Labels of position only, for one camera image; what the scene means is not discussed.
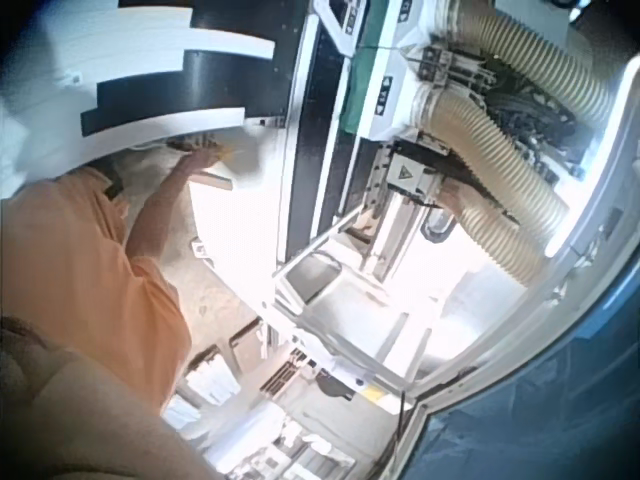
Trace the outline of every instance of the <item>flexible hose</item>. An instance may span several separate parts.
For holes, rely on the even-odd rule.
[[[505,272],[528,287],[547,259],[542,247],[472,187],[446,179],[437,202]]]
[[[598,127],[607,121],[613,97],[577,59],[484,3],[458,5],[449,10],[446,26],[454,41],[497,55],[585,124]]]
[[[423,109],[421,122],[421,128],[453,148],[498,202],[546,245],[565,218],[567,205],[486,113],[444,90]]]

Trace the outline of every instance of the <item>black panel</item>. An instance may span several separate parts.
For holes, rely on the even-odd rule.
[[[329,0],[329,7],[340,25],[347,16],[347,3],[344,0]]]
[[[82,133],[158,115],[245,107],[247,117],[284,116],[307,5],[297,0],[121,0],[131,6],[192,7],[191,26],[275,42],[272,61],[216,52],[185,53],[182,72],[128,77],[98,85],[98,108],[82,116]]]
[[[182,72],[98,84],[98,108],[82,114],[82,133],[90,135],[123,123],[206,108],[245,107],[247,117],[283,115],[284,107],[256,88],[272,68],[267,60],[187,51]]]
[[[369,181],[371,169],[373,168],[373,162],[376,159],[379,146],[380,142],[372,142],[371,140],[366,140],[364,138],[360,140],[360,147],[358,148],[358,154],[356,156],[356,164],[353,169],[351,183],[349,184],[345,213],[356,208],[364,199],[367,182]]]
[[[347,171],[355,141],[355,135],[343,130],[338,131],[329,178],[327,179],[327,189],[322,203],[322,212],[320,213],[318,234],[329,230],[333,223],[333,217],[339,214],[340,198],[347,180]]]
[[[321,27],[300,116],[291,185],[287,260],[309,244],[322,160],[343,60],[324,27]]]

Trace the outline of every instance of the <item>orange shirt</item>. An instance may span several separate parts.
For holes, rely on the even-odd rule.
[[[191,337],[155,262],[127,258],[108,185],[86,168],[2,202],[2,314],[100,363],[160,411]]]

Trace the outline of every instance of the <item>green panel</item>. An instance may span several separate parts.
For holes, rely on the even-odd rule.
[[[369,12],[364,19],[362,37],[351,62],[347,99],[340,117],[340,127],[354,135],[358,133],[389,0],[369,0],[368,3]]]

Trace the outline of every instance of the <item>man's arm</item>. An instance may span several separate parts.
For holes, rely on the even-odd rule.
[[[199,150],[185,155],[178,161],[160,187],[144,203],[136,218],[125,248],[129,258],[160,258],[169,238],[173,207],[189,176],[211,167],[216,160],[216,152]]]

